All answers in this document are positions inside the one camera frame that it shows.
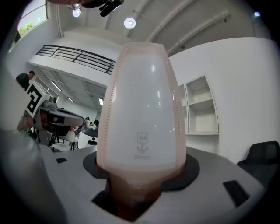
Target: tree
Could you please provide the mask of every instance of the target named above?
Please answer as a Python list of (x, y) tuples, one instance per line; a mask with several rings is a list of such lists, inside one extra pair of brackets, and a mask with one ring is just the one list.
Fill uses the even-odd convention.
[(26, 26), (26, 28), (20, 28), (18, 31), (19, 31), (19, 34), (21, 37), (23, 37), (26, 33), (28, 33), (30, 30), (32, 30), (34, 27), (33, 24), (28, 24)]

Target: black chair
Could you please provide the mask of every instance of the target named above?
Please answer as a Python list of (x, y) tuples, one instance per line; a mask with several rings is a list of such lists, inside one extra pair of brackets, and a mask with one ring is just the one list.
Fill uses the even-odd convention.
[(280, 147), (277, 141), (253, 144), (246, 160), (237, 163), (265, 187), (272, 180), (280, 164)]

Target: ceiling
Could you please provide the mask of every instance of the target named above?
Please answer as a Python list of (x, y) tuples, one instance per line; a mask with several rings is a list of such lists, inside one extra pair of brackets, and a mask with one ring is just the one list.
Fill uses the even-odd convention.
[[(94, 28), (96, 35), (96, 29), (106, 30), (126, 42), (163, 44), (170, 56), (215, 40), (256, 36), (254, 12), (238, 0), (125, 0), (107, 17), (98, 8), (82, 7), (78, 18), (67, 6), (59, 8), (63, 31)], [(136, 20), (130, 30), (123, 25), (128, 17)]]
[[(58, 73), (41, 67), (37, 67), (35, 73), (57, 95), (62, 93), (74, 100), (75, 103), (101, 112), (102, 106), (99, 104), (99, 98), (104, 98), (105, 88), (97, 86), (90, 80), (81, 80), (80, 77), (73, 74)], [(62, 89), (62, 92), (57, 90), (51, 81), (54, 81)]]

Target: shelving unit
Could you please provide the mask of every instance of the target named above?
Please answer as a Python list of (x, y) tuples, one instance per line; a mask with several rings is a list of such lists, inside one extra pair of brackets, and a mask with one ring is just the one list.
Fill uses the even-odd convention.
[(215, 100), (205, 76), (179, 86), (187, 146), (218, 152), (219, 125)]

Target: railing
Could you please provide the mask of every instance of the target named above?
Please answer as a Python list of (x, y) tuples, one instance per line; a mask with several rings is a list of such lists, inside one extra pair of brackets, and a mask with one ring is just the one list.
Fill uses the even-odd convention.
[(55, 57), (82, 64), (101, 72), (105, 72), (109, 75), (112, 74), (113, 68), (116, 63), (109, 58), (88, 51), (56, 45), (44, 45), (41, 50), (39, 50), (37, 55)]

